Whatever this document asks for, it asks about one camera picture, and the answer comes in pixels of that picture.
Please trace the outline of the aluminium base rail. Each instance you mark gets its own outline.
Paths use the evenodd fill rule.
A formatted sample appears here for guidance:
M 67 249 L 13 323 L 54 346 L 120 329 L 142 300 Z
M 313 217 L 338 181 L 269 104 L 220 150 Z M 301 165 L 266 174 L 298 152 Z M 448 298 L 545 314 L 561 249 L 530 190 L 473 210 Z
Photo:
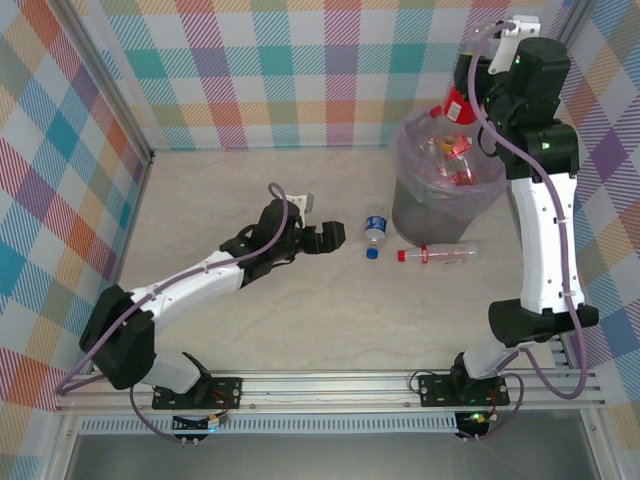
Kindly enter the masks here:
M 554 395 L 532 370 L 516 369 L 523 379 L 524 410 L 601 409 L 603 391 L 593 372 L 582 394 L 573 400 Z M 249 413 L 363 413 L 418 411 L 420 400 L 411 392 L 411 373 L 389 371 L 239 371 L 243 379 L 238 411 Z M 124 414 L 132 411 L 129 394 L 105 380 L 96 381 L 57 401 L 58 414 Z

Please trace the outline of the slim clear red cap bottle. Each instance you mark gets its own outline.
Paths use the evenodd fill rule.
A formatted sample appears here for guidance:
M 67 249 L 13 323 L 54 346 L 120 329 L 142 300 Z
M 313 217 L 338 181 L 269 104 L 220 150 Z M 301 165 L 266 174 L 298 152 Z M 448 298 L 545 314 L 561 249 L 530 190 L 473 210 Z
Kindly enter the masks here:
M 479 258 L 479 248 L 475 242 L 455 244 L 430 244 L 399 250 L 400 263 L 419 262 L 421 264 L 456 264 L 473 262 Z

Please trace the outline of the short aluminium side rail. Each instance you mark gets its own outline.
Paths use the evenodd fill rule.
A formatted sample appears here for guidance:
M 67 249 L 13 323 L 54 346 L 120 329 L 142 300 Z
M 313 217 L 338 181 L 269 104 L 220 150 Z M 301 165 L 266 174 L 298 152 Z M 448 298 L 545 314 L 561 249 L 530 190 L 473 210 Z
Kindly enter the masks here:
M 573 369 L 576 367 L 572 348 L 561 336 L 551 338 L 548 345 L 557 369 Z

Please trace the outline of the blue label blue cap bottle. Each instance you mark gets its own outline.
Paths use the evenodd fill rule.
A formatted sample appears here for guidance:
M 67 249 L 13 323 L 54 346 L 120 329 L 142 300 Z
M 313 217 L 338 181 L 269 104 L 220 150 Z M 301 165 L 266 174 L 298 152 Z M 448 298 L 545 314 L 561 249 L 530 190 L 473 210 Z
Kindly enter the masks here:
M 376 260 L 386 245 L 388 220 L 389 212 L 385 204 L 375 203 L 369 206 L 363 229 L 365 257 L 368 260 Z

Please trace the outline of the aluminium frame post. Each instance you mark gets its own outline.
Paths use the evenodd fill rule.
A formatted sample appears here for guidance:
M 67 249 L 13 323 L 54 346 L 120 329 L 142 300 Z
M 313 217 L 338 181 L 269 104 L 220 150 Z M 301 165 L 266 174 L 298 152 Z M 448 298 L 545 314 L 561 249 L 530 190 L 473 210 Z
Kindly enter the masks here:
M 104 95 L 114 112 L 114 116 L 131 141 L 134 150 L 147 165 L 152 164 L 154 151 L 144 137 L 134 114 L 122 96 L 107 64 L 91 39 L 71 0 L 46 0 L 46 2 L 64 31 L 69 35 L 79 56 L 86 64 L 87 71 L 92 76 L 97 88 Z
M 560 41 L 568 50 L 581 35 L 599 0 L 567 0 L 550 27 L 549 35 Z

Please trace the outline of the small controller board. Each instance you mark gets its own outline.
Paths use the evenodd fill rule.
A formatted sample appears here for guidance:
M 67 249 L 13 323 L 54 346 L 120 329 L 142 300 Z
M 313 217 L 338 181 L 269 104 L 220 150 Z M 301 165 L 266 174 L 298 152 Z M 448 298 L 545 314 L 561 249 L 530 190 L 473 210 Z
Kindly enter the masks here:
M 457 431 L 454 435 L 463 441 L 479 442 L 494 437 L 500 426 L 497 412 L 456 412 Z
M 199 419 L 174 416 L 171 422 L 171 432 L 182 446 L 187 444 L 198 446 L 228 421 L 229 415 L 224 412 Z

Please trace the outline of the red barcode label cola bottle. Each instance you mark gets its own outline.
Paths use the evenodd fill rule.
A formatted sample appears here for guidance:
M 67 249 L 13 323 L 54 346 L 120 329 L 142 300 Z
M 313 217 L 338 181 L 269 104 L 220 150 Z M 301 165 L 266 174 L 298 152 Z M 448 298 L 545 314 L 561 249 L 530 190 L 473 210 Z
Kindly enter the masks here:
M 476 121 L 476 115 L 470 102 L 465 99 L 465 96 L 455 85 L 450 87 L 444 102 L 431 108 L 429 114 L 432 118 L 443 115 L 451 122 L 463 126 L 472 125 Z

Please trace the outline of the grey waste bin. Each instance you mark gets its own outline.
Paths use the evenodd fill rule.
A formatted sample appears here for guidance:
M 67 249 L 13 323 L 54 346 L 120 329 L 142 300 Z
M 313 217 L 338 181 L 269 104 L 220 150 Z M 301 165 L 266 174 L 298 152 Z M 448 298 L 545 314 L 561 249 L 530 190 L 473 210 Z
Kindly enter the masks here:
M 392 220 L 396 231 L 408 242 L 414 245 L 456 243 L 475 218 L 460 219 L 416 200 L 396 176 Z

